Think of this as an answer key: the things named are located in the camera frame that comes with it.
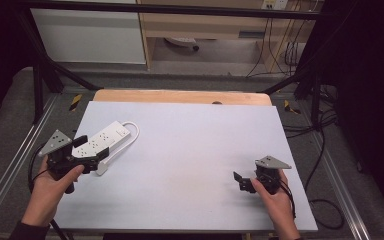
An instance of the electrical outlet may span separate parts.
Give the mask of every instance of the electrical outlet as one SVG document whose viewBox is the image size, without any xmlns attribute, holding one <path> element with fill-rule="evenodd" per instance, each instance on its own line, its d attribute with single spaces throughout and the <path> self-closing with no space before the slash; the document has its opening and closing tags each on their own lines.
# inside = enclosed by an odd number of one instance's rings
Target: electrical outlet
<svg viewBox="0 0 384 240">
<path fill-rule="evenodd" d="M 288 0 L 264 0 L 261 9 L 285 10 Z"/>
<path fill-rule="evenodd" d="M 118 148 L 130 135 L 130 131 L 121 123 L 115 121 L 93 135 L 87 143 L 72 150 L 74 157 L 95 156 L 105 148 L 109 147 L 110 153 Z"/>
<path fill-rule="evenodd" d="M 274 5 L 274 10 L 285 10 L 286 4 L 288 4 L 288 0 L 276 0 L 276 4 Z"/>
<path fill-rule="evenodd" d="M 276 0 L 264 0 L 261 9 L 273 10 L 276 5 Z"/>
</svg>

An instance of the white table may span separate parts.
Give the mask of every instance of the white table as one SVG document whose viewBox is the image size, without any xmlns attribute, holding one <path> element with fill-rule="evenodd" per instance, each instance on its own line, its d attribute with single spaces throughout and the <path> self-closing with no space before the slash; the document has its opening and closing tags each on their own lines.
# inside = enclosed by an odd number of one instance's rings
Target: white table
<svg viewBox="0 0 384 240">
<path fill-rule="evenodd" d="M 77 136 L 132 121 L 138 140 L 101 177 L 82 175 L 59 204 L 56 221 L 72 231 L 258 232 L 273 230 L 257 194 L 239 190 L 233 171 L 255 176 L 272 155 L 285 170 L 300 231 L 316 231 L 275 107 L 90 102 Z"/>
</svg>

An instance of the hand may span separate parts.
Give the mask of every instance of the hand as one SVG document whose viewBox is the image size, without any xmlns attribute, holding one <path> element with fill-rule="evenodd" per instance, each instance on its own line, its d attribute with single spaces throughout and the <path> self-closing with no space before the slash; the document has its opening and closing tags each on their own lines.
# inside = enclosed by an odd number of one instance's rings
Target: hand
<svg viewBox="0 0 384 240">
<path fill-rule="evenodd" d="M 46 163 L 48 157 L 42 161 L 39 173 L 48 168 Z M 77 180 L 82 174 L 83 165 L 79 165 L 63 178 L 55 181 L 48 171 L 36 178 L 29 205 L 21 222 L 30 226 L 46 227 L 54 218 L 57 206 L 68 186 Z"/>
<path fill-rule="evenodd" d="M 279 170 L 281 180 L 287 185 L 288 179 L 283 171 Z M 252 186 L 260 195 L 273 221 L 274 228 L 280 239 L 298 239 L 300 234 L 292 217 L 291 202 L 288 195 L 281 188 L 271 195 L 257 179 L 251 178 Z"/>
</svg>

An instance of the gray floor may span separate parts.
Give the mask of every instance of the gray floor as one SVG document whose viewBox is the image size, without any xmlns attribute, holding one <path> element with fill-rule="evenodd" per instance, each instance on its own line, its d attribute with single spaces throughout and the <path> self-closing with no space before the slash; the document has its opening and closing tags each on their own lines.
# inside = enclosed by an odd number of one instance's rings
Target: gray floor
<svg viewBox="0 0 384 240">
<path fill-rule="evenodd" d="M 255 92 L 280 81 L 284 75 L 261 75 L 244 78 L 258 59 L 255 43 L 244 41 L 202 40 L 198 42 L 200 50 L 170 46 L 160 40 L 157 42 L 153 68 L 147 70 L 116 69 L 116 71 L 83 71 L 79 75 L 90 82 L 108 88 L 145 88 L 145 89 L 184 89 Z M 258 66 L 255 73 L 264 72 L 264 66 Z M 44 142 L 55 129 L 60 129 L 69 137 L 81 121 L 87 102 L 93 92 L 82 91 L 83 97 L 76 111 L 68 108 L 73 97 L 78 93 L 78 85 L 65 80 L 65 92 L 58 95 L 56 106 L 49 116 L 34 146 Z M 290 94 L 294 85 L 272 95 L 273 104 L 279 109 L 281 121 L 285 125 L 306 126 L 302 114 L 285 111 L 284 100 L 288 99 L 294 107 L 300 105 Z M 12 158 L 17 153 L 24 137 L 27 135 L 33 119 L 32 77 L 28 71 L 20 72 L 15 78 L 2 108 L 0 109 L 0 178 L 5 173 Z M 356 207 L 372 239 L 384 239 L 384 200 L 369 175 L 360 174 L 352 152 L 344 139 L 339 126 L 329 126 L 326 131 L 326 143 L 335 164 L 343 177 Z M 318 157 L 319 149 L 312 135 L 289 139 L 289 144 L 301 180 L 304 182 Z M 26 186 L 26 162 L 21 166 L 15 181 L 0 206 L 0 234 L 6 236 L 15 222 L 21 218 L 28 202 L 29 193 Z M 320 165 L 308 190 L 309 199 L 324 198 L 338 203 L 332 184 L 326 171 Z M 337 213 L 329 206 L 313 206 L 314 215 L 327 223 L 338 222 Z M 253 239 L 264 239 L 265 235 L 253 235 Z M 340 230 L 329 230 L 319 226 L 316 233 L 305 233 L 306 238 L 313 239 L 353 239 L 350 227 L 345 224 Z"/>
</svg>

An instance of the white power strip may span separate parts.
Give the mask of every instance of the white power strip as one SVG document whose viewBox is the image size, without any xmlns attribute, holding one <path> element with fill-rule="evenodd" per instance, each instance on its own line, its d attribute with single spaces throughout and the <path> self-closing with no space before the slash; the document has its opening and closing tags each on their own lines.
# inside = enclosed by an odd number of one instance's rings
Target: white power strip
<svg viewBox="0 0 384 240">
<path fill-rule="evenodd" d="M 130 131 L 121 123 L 115 121 L 102 129 L 93 137 L 88 139 L 88 142 L 74 148 L 72 155 L 77 158 L 96 156 L 105 148 L 109 147 L 110 153 L 118 148 L 130 136 Z"/>
</svg>

